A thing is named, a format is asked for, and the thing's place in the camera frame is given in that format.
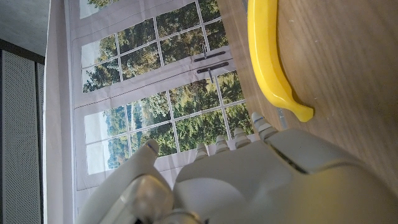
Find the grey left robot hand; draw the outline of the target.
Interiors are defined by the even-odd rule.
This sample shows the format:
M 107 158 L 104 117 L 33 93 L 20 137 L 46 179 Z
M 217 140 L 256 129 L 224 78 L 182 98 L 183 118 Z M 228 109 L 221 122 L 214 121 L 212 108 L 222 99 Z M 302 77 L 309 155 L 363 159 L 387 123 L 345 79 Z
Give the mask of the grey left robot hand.
M 259 113 L 250 141 L 197 146 L 170 186 L 145 142 L 87 200 L 77 223 L 396 223 L 397 196 L 366 165 L 299 129 L 276 130 Z

